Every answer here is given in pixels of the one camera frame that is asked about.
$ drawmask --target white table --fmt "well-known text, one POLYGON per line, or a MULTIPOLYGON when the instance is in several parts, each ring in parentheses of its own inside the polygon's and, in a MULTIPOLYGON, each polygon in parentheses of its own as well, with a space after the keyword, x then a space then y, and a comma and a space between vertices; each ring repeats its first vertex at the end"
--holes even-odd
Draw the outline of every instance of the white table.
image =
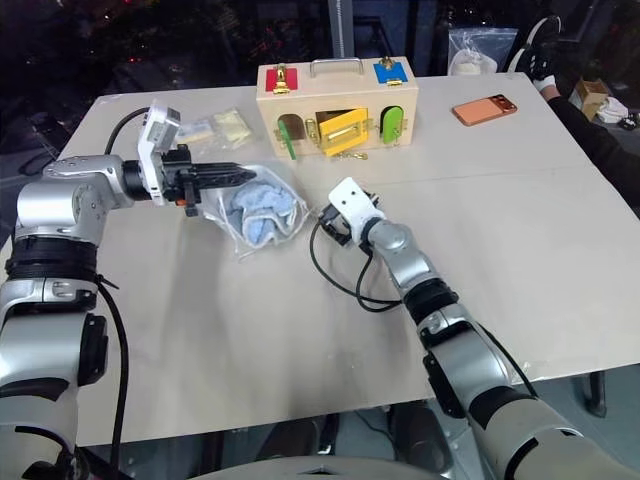
MULTIPOLYGON (((532 379, 640 361, 640 223, 529 81, 500 74, 419 83, 411 147, 372 151, 367 161, 286 162, 309 203, 324 206, 348 175, 379 193, 389 218, 412 228, 532 379), (518 113, 467 128, 449 111, 496 93, 518 113)), ((121 117, 160 98, 183 121, 238 106, 262 140, 216 160, 265 160, 254 94, 238 87, 101 97, 63 156, 101 153, 121 117)), ((114 153, 136 158, 139 126, 124 128, 114 153)), ((366 313, 333 289, 309 259, 310 226, 238 263, 221 230, 178 208, 145 202, 110 214, 99 270, 122 288, 115 297, 131 349, 124 441, 432 396, 408 315, 366 313)), ((352 285, 365 260, 324 235, 318 254, 352 285)), ((380 265, 370 278, 372 294, 393 298, 380 265)), ((81 445, 110 440, 119 367, 111 337, 107 374, 80 394, 81 445)))

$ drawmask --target plastic bag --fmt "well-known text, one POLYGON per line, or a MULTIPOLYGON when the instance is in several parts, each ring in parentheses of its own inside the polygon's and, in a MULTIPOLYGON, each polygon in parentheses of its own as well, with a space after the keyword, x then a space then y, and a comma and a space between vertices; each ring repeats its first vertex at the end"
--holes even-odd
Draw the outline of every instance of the plastic bag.
POLYGON ((180 126, 175 143, 186 143, 196 157, 215 156, 250 143, 255 134, 237 108, 230 108, 180 126))
POLYGON ((501 72, 518 34, 515 28, 454 28, 449 30, 448 75, 501 72))
MULTIPOLYGON (((279 245, 290 240, 300 231, 309 216, 309 208, 304 199, 289 183, 285 182, 271 169, 263 165, 245 165, 244 168, 255 171, 256 177, 239 187, 203 190, 202 203, 199 205, 204 218, 213 220, 231 235, 235 242, 235 252, 241 258, 267 245, 279 245), (241 190, 247 191, 247 189, 264 185, 282 189, 283 192, 291 196, 294 206, 291 212, 287 212, 286 215, 274 221, 274 224, 276 224, 274 225, 276 227, 275 231, 279 233, 278 235, 273 235, 267 241, 252 243, 248 239, 246 229, 243 228, 247 226, 246 223, 242 221, 242 218, 238 218, 238 215, 243 215, 243 212, 240 212, 238 205, 236 205, 236 200, 241 190)), ((261 212, 261 210, 256 209, 250 213, 252 218, 256 218, 260 217, 261 212)))

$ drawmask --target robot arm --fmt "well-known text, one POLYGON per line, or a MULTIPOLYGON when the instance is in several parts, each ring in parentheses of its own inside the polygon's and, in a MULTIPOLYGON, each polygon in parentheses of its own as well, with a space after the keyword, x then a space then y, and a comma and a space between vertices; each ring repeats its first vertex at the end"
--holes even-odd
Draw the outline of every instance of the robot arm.
POLYGON ((466 417, 500 480, 640 479, 539 398, 511 388, 505 362, 404 225, 351 179, 329 195, 353 240, 378 254, 416 323, 424 365, 448 415, 466 417))
POLYGON ((72 478, 78 389, 106 369, 106 320, 90 311, 107 214, 151 198, 180 203, 193 216, 200 190, 255 176, 233 163, 194 165, 184 146, 170 150, 179 120, 154 103, 140 161, 59 160, 20 192, 0 288, 0 478, 72 478))

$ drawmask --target person's leg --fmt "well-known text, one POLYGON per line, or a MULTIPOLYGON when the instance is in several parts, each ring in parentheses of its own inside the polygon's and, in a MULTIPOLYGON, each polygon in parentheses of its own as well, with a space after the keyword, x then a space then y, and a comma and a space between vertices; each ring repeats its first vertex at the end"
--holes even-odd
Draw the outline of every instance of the person's leg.
POLYGON ((547 17, 537 35, 516 54, 509 71, 523 72, 547 101, 576 143, 600 173, 632 207, 640 205, 640 157, 626 152, 606 128, 594 125, 578 108, 560 95, 553 76, 553 50, 560 20, 547 17))

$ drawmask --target yellow door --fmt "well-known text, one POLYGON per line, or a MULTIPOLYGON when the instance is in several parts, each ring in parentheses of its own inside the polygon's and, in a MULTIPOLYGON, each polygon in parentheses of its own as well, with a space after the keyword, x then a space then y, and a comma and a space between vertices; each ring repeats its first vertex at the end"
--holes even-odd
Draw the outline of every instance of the yellow door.
POLYGON ((318 124, 320 148, 328 156, 364 143, 369 138, 367 109, 356 108, 318 124))

